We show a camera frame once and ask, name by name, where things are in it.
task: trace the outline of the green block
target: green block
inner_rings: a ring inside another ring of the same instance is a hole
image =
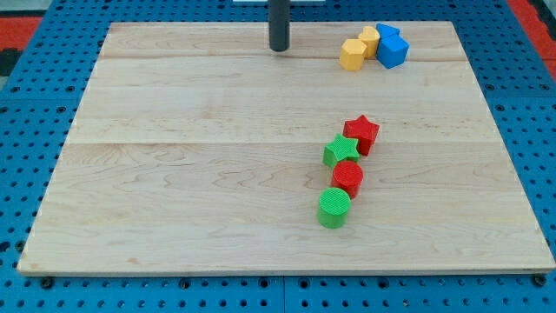
[[[322,162],[333,169],[340,161],[359,161],[356,138],[345,138],[342,134],[336,134],[334,141],[324,147]]]
[[[317,214],[319,223],[330,229],[341,227],[346,222],[350,206],[351,200],[346,191],[340,188],[328,188],[322,191]]]

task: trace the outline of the blue perforated surface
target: blue perforated surface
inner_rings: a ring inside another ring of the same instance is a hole
[[[534,212],[556,247],[556,84],[502,1],[348,1],[295,21],[451,20]],[[0,310],[556,310],[556,276],[26,278],[15,270],[112,21],[264,21],[231,0],[55,0],[0,94]]]

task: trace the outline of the yellow cube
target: yellow cube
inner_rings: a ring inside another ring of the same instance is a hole
[[[381,40],[381,34],[379,34],[379,31],[373,26],[365,26],[363,28],[363,32],[359,34],[359,39],[367,45],[365,58],[375,58],[376,50],[378,49],[379,41]]]
[[[359,39],[347,39],[341,46],[340,65],[344,70],[360,70],[367,45]]]

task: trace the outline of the green star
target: green star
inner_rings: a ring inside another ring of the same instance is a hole
[[[357,139],[345,138],[342,134],[336,134],[334,141],[324,147],[322,162],[333,169],[340,161],[359,161],[357,142]]]

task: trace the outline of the black rod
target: black rod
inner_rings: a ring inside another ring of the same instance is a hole
[[[268,0],[268,39],[276,52],[289,48],[289,0]]]

